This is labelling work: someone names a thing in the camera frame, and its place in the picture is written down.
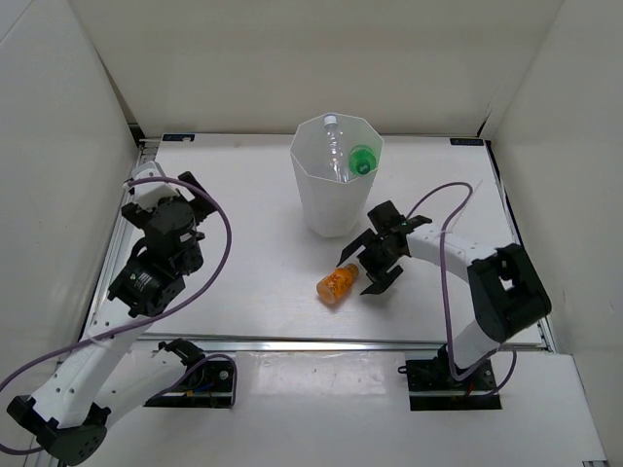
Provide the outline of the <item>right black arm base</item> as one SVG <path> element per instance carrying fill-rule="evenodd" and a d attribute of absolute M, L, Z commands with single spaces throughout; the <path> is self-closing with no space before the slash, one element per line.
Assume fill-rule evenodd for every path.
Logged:
<path fill-rule="evenodd" d="M 467 379 L 453 379 L 435 352 L 405 354 L 397 373 L 406 378 L 411 412 L 469 412 L 502 409 L 490 359 Z"/>

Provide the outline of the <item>orange juice bottle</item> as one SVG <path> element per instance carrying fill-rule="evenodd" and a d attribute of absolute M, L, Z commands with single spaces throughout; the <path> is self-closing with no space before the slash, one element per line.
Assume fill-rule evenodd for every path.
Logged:
<path fill-rule="evenodd" d="M 346 264 L 336 268 L 316 284 L 316 293 L 326 305 L 335 305 L 346 296 L 359 276 L 358 267 Z"/>

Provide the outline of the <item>clear unlabeled plastic bottle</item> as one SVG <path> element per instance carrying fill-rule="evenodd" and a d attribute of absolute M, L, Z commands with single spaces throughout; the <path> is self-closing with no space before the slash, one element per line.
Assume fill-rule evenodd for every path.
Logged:
<path fill-rule="evenodd" d="M 339 183 L 349 181 L 348 161 L 342 148 L 343 133 L 335 114 L 327 114 L 323 119 L 327 137 L 329 163 L 332 177 Z"/>

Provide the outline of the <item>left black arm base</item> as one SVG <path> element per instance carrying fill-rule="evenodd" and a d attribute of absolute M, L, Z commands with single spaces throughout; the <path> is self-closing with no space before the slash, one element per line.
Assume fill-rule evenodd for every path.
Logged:
<path fill-rule="evenodd" d="M 149 399 L 146 408 L 232 409 L 237 400 L 238 366 L 227 354 L 210 354 L 181 383 Z"/>

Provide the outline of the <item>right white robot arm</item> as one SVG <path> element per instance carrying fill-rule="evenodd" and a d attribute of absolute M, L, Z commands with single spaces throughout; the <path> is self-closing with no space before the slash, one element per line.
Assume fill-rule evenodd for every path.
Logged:
<path fill-rule="evenodd" d="M 485 360 L 520 332 L 552 310 L 549 296 L 525 248 L 517 243 L 491 247 L 447 233 L 431 219 L 411 219 L 385 201 L 368 213 L 372 227 L 348 244 L 339 260 L 355 256 L 370 285 L 364 295 L 380 295 L 399 277 L 403 257 L 440 268 L 447 343 L 439 350 L 447 358 L 437 376 L 448 388 L 468 382 Z M 447 274 L 463 280 L 470 290 L 474 319 L 453 335 Z"/>

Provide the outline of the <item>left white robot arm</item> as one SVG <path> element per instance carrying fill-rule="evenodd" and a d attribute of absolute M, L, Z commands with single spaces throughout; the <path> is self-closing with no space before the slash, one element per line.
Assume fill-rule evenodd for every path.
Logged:
<path fill-rule="evenodd" d="M 110 284 L 84 338 L 18 367 L 1 383 L 7 387 L 30 369 L 62 357 L 39 388 L 13 398 L 7 413 L 37 444 L 27 454 L 44 451 L 67 466 L 91 457 L 125 414 L 178 385 L 193 389 L 204 376 L 201 351 L 182 339 L 161 344 L 135 377 L 112 376 L 146 330 L 211 286 L 214 280 L 209 278 L 191 297 L 173 304 L 186 277 L 203 266 L 199 224 L 223 211 L 189 171 L 170 178 L 144 166 L 126 188 L 133 199 L 122 207 L 122 216 L 143 236 Z"/>

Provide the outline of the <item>green plastic soda bottle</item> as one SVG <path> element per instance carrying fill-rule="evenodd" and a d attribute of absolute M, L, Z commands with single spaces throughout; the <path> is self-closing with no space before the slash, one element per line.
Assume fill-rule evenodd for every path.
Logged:
<path fill-rule="evenodd" d="M 354 146 L 348 155 L 349 170 L 356 176 L 363 176 L 378 167 L 378 159 L 374 150 L 367 145 Z"/>

